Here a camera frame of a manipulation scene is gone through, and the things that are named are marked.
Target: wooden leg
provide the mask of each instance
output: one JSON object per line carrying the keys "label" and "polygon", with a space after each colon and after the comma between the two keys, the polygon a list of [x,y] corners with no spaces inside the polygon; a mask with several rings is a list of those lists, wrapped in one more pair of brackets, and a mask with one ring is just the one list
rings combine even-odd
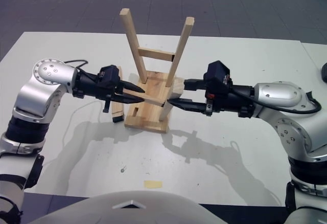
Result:
{"label": "wooden leg", "polygon": [[132,55],[133,55],[133,58],[135,61],[135,65],[137,68],[139,78],[142,83],[146,83],[147,72],[145,70],[143,58],[138,53],[139,44],[138,44],[131,12],[128,8],[123,8],[119,15],[120,15],[120,17],[123,21],[124,27],[125,27],[127,40],[128,40],[129,46],[132,51]]}
{"label": "wooden leg", "polygon": [[189,35],[191,34],[193,25],[194,25],[194,18],[187,17],[184,27],[183,27],[183,30],[182,30],[182,34],[180,36],[180,39],[179,39],[179,42],[177,45],[177,49],[175,52],[175,57],[174,57],[172,66],[170,67],[170,70],[169,70],[166,87],[170,87],[174,81],[175,73],[176,73],[180,58],[182,57],[182,53],[184,51],[184,48],[185,48],[186,42],[189,38]]}
{"label": "wooden leg", "polygon": [[[175,78],[174,83],[170,87],[169,93],[167,95],[167,100],[179,98],[183,94],[183,91],[184,91],[184,79]],[[174,106],[172,104],[166,101],[159,115],[159,121],[163,121],[168,116],[169,112],[173,107]]]}
{"label": "wooden leg", "polygon": [[[119,77],[123,78],[122,68],[117,66],[119,69]],[[124,104],[118,102],[111,103],[111,114],[112,114],[112,121],[114,123],[121,122],[124,120]]]}
{"label": "wooden leg", "polygon": [[164,99],[158,99],[158,98],[146,95],[144,93],[138,93],[138,92],[131,91],[131,90],[128,90],[128,89],[124,89],[123,93],[138,96],[140,98],[143,98],[144,102],[149,103],[149,104],[153,104],[153,105],[156,105],[156,106],[160,106],[160,107],[162,107],[164,105],[164,103],[165,103]]}

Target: table surface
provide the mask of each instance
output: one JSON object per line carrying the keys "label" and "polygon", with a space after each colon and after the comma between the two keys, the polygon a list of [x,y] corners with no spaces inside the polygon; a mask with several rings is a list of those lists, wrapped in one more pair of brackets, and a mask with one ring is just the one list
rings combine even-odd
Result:
{"label": "table surface", "polygon": [[[139,35],[142,47],[174,52],[178,36]],[[0,130],[5,131],[20,88],[35,62],[87,59],[85,70],[122,66],[123,78],[137,82],[137,71],[123,34],[25,32],[0,63]],[[190,37],[176,75],[202,78],[207,65],[221,60],[234,84],[291,81],[327,101],[318,68],[299,41]],[[146,68],[167,72],[170,63],[145,58]],[[183,97],[204,101],[203,92]],[[42,155],[44,168],[29,192],[91,197],[109,192],[145,190],[144,181],[162,181],[154,189],[197,203],[282,206],[290,180],[287,155],[274,130],[259,119],[237,114],[212,117],[172,110],[165,135],[127,129],[103,114],[103,102],[66,94],[51,123]]]}

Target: wooden block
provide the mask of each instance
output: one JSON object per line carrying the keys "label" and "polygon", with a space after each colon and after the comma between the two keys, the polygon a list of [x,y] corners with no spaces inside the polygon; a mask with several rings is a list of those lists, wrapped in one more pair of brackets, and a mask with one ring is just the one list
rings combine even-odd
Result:
{"label": "wooden block", "polygon": [[[143,84],[140,80],[138,86],[146,91],[146,95],[156,97],[159,100],[166,100],[170,89],[166,87],[168,74],[147,72],[147,75],[147,83]],[[161,110],[162,107],[145,102],[131,104],[125,119],[125,126],[166,133],[168,131],[169,115],[163,121],[159,121]]]}
{"label": "wooden block", "polygon": [[194,18],[193,17],[187,17],[182,34],[180,35],[180,39],[176,48],[175,57],[172,63],[172,66],[170,67],[166,87],[170,87],[174,81],[175,73],[180,61],[180,58],[182,57],[182,53],[184,51],[186,42],[188,41],[189,35],[191,34],[192,27],[194,25]]}
{"label": "wooden block", "polygon": [[[176,77],[173,85],[169,89],[167,100],[179,98],[183,94],[183,91],[184,79]],[[168,116],[173,107],[174,106],[172,104],[166,101],[159,115],[159,121],[163,121]]]}
{"label": "wooden block", "polygon": [[129,95],[134,95],[134,96],[138,96],[140,98],[144,99],[144,102],[149,103],[149,104],[153,104],[153,105],[157,105],[160,107],[163,107],[164,103],[165,103],[165,99],[158,99],[155,97],[151,97],[147,94],[144,93],[138,93],[138,92],[134,92],[128,89],[124,89],[123,90],[124,93],[129,94]]}
{"label": "wooden block", "polygon": [[[119,69],[119,77],[123,79],[123,73],[122,68],[120,66],[117,66]],[[112,121],[114,123],[121,122],[124,120],[124,104],[118,103],[118,102],[112,102],[111,103],[111,115],[112,115]]]}
{"label": "wooden block", "polygon": [[147,49],[147,48],[138,48],[138,53],[141,56],[153,58],[153,59],[161,59],[172,62],[175,54],[170,52],[165,52],[161,50]]}
{"label": "wooden block", "polygon": [[146,73],[146,70],[145,70],[143,58],[138,53],[139,44],[138,44],[138,40],[137,40],[136,31],[135,31],[135,27],[134,27],[131,12],[130,12],[130,10],[128,8],[123,8],[119,15],[120,15],[120,17],[121,17],[121,19],[123,21],[123,25],[124,25],[124,28],[125,28],[127,40],[128,40],[129,46],[130,46],[131,51],[132,51],[132,55],[133,55],[133,58],[134,58],[134,61],[135,61],[135,65],[136,65],[136,68],[137,68],[139,78],[140,78],[142,83],[146,83],[147,73]]}

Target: dark speck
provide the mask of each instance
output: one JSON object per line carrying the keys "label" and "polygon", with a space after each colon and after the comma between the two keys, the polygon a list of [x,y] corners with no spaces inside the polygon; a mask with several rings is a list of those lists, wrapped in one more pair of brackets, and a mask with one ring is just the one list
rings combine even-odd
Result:
{"label": "dark speck", "polygon": [[126,170],[126,166],[124,168],[121,169],[121,173],[124,173]]}

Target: cable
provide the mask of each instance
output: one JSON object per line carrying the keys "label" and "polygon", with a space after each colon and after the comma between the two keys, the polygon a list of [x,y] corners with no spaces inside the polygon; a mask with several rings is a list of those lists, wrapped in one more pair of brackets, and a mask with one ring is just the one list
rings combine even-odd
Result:
{"label": "cable", "polygon": [[78,69],[82,74],[84,74],[84,76],[86,76],[88,79],[92,80],[93,82],[97,82],[95,79],[93,79],[93,77],[91,77],[85,70],[83,70],[80,67],[76,67],[76,69]]}
{"label": "cable", "polygon": [[316,108],[312,109],[312,110],[289,110],[289,109],[285,109],[285,108],[280,108],[280,107],[277,107],[277,106],[274,106],[274,105],[269,105],[269,104],[266,104],[264,102],[261,102],[261,101],[258,101],[258,100],[255,100],[253,98],[250,98],[246,95],[243,95],[239,92],[237,92],[236,90],[234,90],[233,88],[230,90],[231,93],[239,96],[239,97],[242,97],[246,100],[249,100],[255,104],[258,104],[258,105],[261,105],[263,107],[266,107],[266,108],[269,108],[269,109],[272,109],[272,110],[278,110],[278,111],[283,111],[283,112],[286,112],[286,113],[293,113],[293,114],[313,114],[313,113],[317,113],[318,111],[321,110],[321,105],[320,103],[315,100],[314,98],[309,98],[309,100],[314,103],[316,105]]}
{"label": "cable", "polygon": [[65,64],[68,64],[68,63],[75,63],[75,62],[84,62],[84,63],[82,63],[82,64],[80,64],[80,65],[78,65],[78,66],[76,66],[76,67],[82,67],[82,66],[88,64],[88,61],[85,60],[85,59],[74,59],[74,60],[68,60],[68,61],[65,61],[64,63],[65,63]]}
{"label": "cable", "polygon": [[82,74],[84,74],[84,76],[86,76],[87,78],[89,78],[90,80],[92,80],[93,82],[97,82],[95,79],[93,79],[93,77],[91,77],[85,70],[83,70],[81,67],[88,64],[88,61],[85,60],[85,59],[74,59],[74,60],[68,60],[68,61],[65,61],[64,63],[65,64],[68,64],[68,63],[75,63],[75,62],[84,62],[78,66],[76,66],[75,68],[78,69]]}

